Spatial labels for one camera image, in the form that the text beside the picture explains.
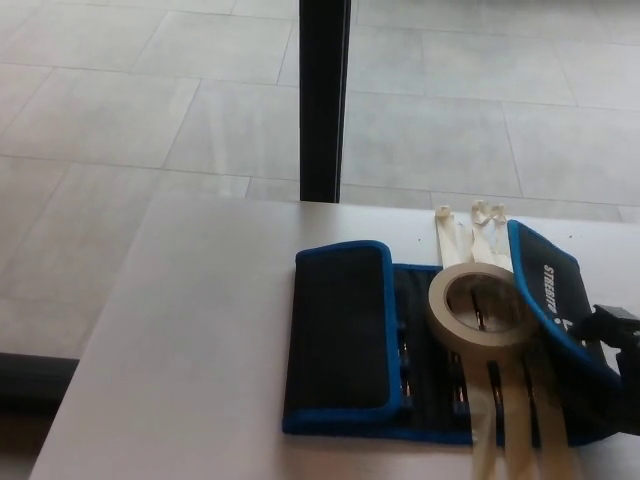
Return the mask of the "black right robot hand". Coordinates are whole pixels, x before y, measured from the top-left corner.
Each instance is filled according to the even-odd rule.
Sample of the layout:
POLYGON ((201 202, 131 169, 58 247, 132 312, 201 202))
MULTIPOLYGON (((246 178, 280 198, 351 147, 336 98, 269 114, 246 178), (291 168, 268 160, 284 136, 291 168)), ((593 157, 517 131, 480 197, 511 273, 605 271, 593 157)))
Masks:
POLYGON ((619 349, 616 361, 624 384, 638 383, 639 318, 621 307, 594 305, 593 312, 576 322, 569 334, 577 340, 605 343, 619 349))

